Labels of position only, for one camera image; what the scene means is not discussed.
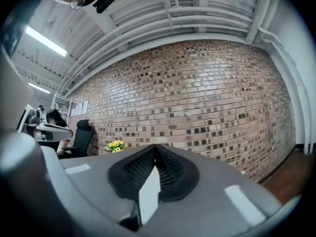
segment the brick wall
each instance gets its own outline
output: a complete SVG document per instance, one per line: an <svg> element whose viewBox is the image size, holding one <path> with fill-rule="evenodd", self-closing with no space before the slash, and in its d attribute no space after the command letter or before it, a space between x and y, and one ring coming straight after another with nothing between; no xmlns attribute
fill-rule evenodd
<svg viewBox="0 0 316 237"><path fill-rule="evenodd" d="M284 81L258 48L221 40L143 51L104 69L71 97L89 100L89 155L111 141L163 143L213 157L259 180L295 145Z"/></svg>

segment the ceiling light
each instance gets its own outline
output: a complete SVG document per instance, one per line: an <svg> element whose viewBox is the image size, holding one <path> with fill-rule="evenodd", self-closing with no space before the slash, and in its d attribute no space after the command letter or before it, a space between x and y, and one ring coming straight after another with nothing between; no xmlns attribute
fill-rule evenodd
<svg viewBox="0 0 316 237"><path fill-rule="evenodd" d="M66 56L67 51L62 49L60 46L56 45L54 42L50 41L48 38L44 37L42 34L39 34L37 31L33 30L31 27L27 26L26 31L28 35L38 40L40 43L48 46L50 49L59 53L62 56Z"/></svg>
<svg viewBox="0 0 316 237"><path fill-rule="evenodd" d="M34 88L36 88L36 89L39 89L39 90L41 90L41 91L44 91L44 92L50 94L50 92L49 92L48 90L42 89L42 88L40 88L40 87L38 87L38 86L36 86L36 85L34 85L34 84L31 84L30 82L29 82L29 86L32 86L32 87L34 87Z"/></svg>

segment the flower bouquet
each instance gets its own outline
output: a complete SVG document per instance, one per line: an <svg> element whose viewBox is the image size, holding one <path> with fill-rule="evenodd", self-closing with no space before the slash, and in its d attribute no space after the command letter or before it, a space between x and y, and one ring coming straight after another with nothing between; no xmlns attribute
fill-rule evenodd
<svg viewBox="0 0 316 237"><path fill-rule="evenodd" d="M105 149L111 150L112 153L117 153L119 151L122 151L122 149L125 147L127 147L127 145L124 145L124 143L121 140L115 140L111 142L107 147L105 147Z"/></svg>

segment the white ceiling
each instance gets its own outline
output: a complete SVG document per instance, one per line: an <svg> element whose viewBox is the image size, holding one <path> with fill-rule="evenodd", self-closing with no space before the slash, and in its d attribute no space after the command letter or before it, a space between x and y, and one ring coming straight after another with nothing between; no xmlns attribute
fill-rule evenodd
<svg viewBox="0 0 316 237"><path fill-rule="evenodd" d="M92 5L73 11L43 0L29 26L68 54L62 57L24 34L12 60L26 82L51 91L44 95L49 100L58 86L59 93L67 94L111 57L152 40L194 33L245 39L260 17L258 6L258 0L116 0L97 14Z"/></svg>

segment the chair armrest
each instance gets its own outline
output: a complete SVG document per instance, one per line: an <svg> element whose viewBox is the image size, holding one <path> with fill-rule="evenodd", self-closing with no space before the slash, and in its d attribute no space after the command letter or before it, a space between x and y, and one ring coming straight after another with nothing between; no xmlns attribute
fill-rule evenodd
<svg viewBox="0 0 316 237"><path fill-rule="evenodd" d="M72 151L72 150L77 150L79 149L79 147L65 147L65 148L61 148L64 151Z"/></svg>

